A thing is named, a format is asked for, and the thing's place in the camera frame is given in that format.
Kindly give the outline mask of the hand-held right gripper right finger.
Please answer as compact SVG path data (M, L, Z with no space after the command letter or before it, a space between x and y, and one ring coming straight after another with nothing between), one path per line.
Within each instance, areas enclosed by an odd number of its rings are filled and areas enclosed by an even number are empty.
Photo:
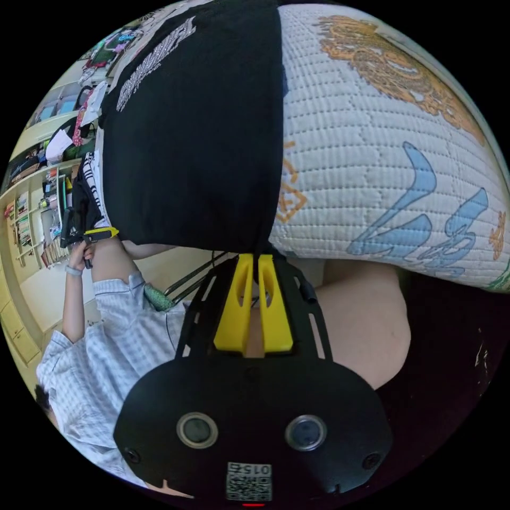
M272 255L258 259L260 321L264 355L291 353L294 346L283 276Z

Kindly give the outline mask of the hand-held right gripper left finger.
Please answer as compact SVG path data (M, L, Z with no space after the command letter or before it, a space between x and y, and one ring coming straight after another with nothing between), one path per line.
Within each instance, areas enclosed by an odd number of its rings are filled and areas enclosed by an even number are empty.
M217 350L245 355L250 329L253 287L253 255L241 254L230 259L230 270L225 304L215 333Z

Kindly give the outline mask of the person's left hand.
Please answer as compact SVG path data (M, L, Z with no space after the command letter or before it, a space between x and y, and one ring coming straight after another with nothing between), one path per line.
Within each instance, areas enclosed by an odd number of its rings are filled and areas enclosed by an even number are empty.
M76 243L67 262L66 272L72 276L81 276L86 268L91 267L95 246L88 241Z

